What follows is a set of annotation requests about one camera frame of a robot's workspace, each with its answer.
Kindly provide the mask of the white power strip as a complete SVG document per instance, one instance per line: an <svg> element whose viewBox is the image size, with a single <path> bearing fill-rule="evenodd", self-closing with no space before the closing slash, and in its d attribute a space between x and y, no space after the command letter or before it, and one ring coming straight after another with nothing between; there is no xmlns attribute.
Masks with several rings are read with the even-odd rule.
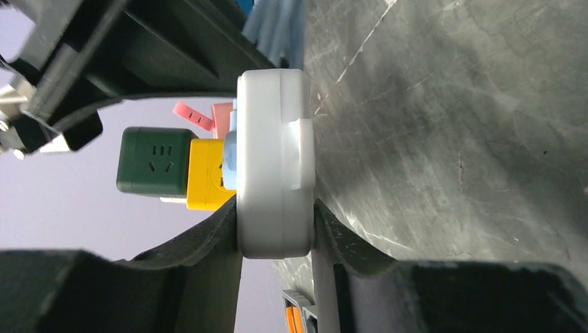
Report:
<svg viewBox="0 0 588 333"><path fill-rule="evenodd" d="M264 69L238 80L236 208L248 259L304 257L314 244L315 149L309 79Z"/></svg>

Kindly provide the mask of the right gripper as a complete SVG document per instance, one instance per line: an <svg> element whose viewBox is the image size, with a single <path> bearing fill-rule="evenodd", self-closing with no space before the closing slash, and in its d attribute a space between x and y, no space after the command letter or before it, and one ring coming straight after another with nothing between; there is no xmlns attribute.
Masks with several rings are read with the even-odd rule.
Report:
<svg viewBox="0 0 588 333"><path fill-rule="evenodd" d="M271 62L241 30L233 1L11 1L35 27L1 92L1 149L31 154L57 137L77 151L124 100L231 97Z"/></svg>

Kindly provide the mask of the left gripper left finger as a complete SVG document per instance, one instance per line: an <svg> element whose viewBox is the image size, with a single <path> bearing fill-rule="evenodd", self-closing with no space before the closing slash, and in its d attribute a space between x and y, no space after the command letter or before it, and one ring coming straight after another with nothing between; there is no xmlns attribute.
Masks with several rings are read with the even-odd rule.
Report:
<svg viewBox="0 0 588 333"><path fill-rule="evenodd" d="M236 201L131 260L83 250L1 253L2 332L233 332Z"/></svg>

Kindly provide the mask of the grey tool tray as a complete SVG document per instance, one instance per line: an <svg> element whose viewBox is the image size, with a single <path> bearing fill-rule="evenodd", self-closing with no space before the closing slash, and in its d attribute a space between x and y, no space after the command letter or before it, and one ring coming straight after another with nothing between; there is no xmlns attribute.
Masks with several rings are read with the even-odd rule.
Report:
<svg viewBox="0 0 588 333"><path fill-rule="evenodd" d="M318 333L318 308L298 291L282 291L289 333Z"/></svg>

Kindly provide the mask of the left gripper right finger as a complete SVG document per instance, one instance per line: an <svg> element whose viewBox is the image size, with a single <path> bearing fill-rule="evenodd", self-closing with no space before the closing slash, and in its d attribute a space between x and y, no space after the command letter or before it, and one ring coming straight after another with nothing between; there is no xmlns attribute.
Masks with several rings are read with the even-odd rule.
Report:
<svg viewBox="0 0 588 333"><path fill-rule="evenodd" d="M537 262L395 259L314 205L320 332L586 332L587 291Z"/></svg>

